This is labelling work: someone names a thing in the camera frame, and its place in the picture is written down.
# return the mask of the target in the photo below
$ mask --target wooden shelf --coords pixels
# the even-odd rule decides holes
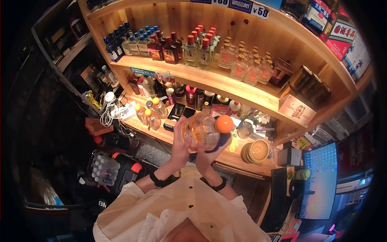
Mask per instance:
[[[150,4],[155,1],[149,0],[120,0],[116,1],[110,5],[107,5],[93,13],[89,13],[87,18],[89,20],[96,19],[102,17],[106,14],[110,14],[122,9],[135,7],[138,5]],[[190,2],[190,0],[158,0],[157,3],[162,2]],[[321,56],[337,73],[342,82],[348,88],[350,93],[356,92],[356,86],[348,71],[344,67],[344,65],[339,61],[339,59],[333,54],[333,52],[328,48],[328,46],[321,41],[321,39],[315,36],[312,32],[310,32],[307,28],[301,25],[299,22],[289,18],[281,11],[273,9],[267,6],[270,9],[269,17],[267,18],[268,22],[276,25],[277,27],[287,31],[293,36],[296,36],[307,46],[311,47],[319,56]]]
[[[143,98],[141,96],[132,94],[132,96],[125,95],[125,98],[121,100],[121,103],[126,103],[135,101],[136,103],[146,106],[145,103],[146,101],[152,100],[151,98]],[[178,102],[181,104],[186,105],[185,103],[185,98],[178,99]],[[170,112],[172,110],[173,106],[167,107],[168,111]],[[156,138],[158,140],[161,140],[165,143],[168,143],[170,145],[173,144],[173,132],[168,131],[164,129],[163,124],[164,124],[165,119],[161,120],[161,127],[157,130],[154,131],[152,129],[149,129],[148,126],[144,126],[141,121],[137,118],[137,116],[134,116],[126,121],[123,121],[125,124],[129,125],[130,127],[133,127],[134,129],[137,129],[138,131],[147,134],[153,138]],[[242,171],[245,171],[247,173],[253,173],[257,175],[264,175],[271,177],[271,170],[278,168],[277,166],[277,159],[278,155],[277,152],[274,152],[274,157],[271,159],[267,159],[263,161],[260,164],[247,164],[243,162],[240,156],[240,152],[242,150],[242,147],[250,142],[253,142],[254,140],[248,138],[248,139],[240,139],[238,138],[239,146],[235,148],[235,152],[230,152],[229,148],[227,147],[217,158],[216,161],[218,163],[224,164],[226,166],[230,166]]]
[[[110,64],[124,70],[130,70],[129,67],[134,67],[160,73],[170,71],[170,75],[174,76],[177,82],[231,98],[276,117],[291,126],[305,127],[278,112],[278,97],[269,93],[270,87],[261,84],[257,88],[230,78],[230,69],[219,67],[217,65],[217,58],[218,54],[214,58],[209,71],[200,70],[183,63],[172,65],[164,61],[155,61],[151,58],[135,56],[124,56],[119,62],[111,62]]]
[[[57,67],[60,69],[61,72],[64,72],[66,67],[70,64],[70,62],[83,50],[83,48],[86,47],[90,43],[91,40],[91,34],[87,33],[86,36],[84,36],[77,45],[70,50],[70,52],[65,55],[65,57],[58,63]]]

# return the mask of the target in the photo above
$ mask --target computer monitor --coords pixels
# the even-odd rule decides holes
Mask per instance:
[[[303,160],[310,177],[305,181],[298,217],[328,220],[336,194],[336,143],[305,152]]]

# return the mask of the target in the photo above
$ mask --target stack of bowls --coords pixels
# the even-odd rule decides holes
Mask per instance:
[[[247,164],[260,163],[269,155],[269,145],[262,139],[247,143],[241,151],[241,158]]]

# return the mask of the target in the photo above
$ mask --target cardboard box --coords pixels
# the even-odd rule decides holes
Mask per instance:
[[[278,111],[304,126],[316,115],[313,109],[290,94],[279,99]]]

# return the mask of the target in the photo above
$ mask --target white shirt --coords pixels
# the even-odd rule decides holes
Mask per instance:
[[[186,218],[211,242],[271,241],[248,215],[242,196],[229,201],[201,177],[192,171],[146,194],[133,182],[124,185],[98,215],[95,241],[159,242]]]

